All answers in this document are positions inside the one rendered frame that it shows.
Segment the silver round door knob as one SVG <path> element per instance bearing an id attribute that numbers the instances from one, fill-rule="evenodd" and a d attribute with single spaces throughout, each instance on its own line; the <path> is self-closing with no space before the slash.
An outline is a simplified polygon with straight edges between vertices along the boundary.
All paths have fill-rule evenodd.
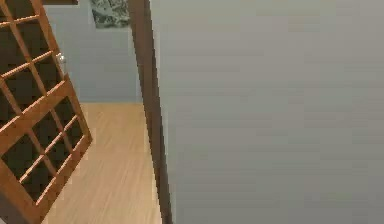
<path id="1" fill-rule="evenodd" d="M 60 66 L 62 72 L 64 74 L 66 74 L 67 73 L 67 69 L 66 69 L 66 58 L 65 58 L 65 56 L 62 53 L 58 53 L 56 55 L 56 58 L 58 60 L 58 63 L 59 63 L 59 66 Z"/>

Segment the brown wooden glazed room door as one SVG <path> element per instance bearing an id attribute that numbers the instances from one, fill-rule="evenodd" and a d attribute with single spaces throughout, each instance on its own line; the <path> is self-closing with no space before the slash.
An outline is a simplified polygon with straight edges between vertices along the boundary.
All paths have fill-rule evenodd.
<path id="1" fill-rule="evenodd" d="M 92 142 L 46 0 L 0 0 L 0 224 L 41 224 Z"/>

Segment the dark green framed wall picture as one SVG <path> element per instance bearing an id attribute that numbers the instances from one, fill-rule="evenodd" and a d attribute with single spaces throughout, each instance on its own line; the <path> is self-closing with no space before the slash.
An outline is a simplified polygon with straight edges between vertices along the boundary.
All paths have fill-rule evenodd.
<path id="1" fill-rule="evenodd" d="M 97 29 L 125 28 L 130 25 L 128 0 L 89 0 Z"/>

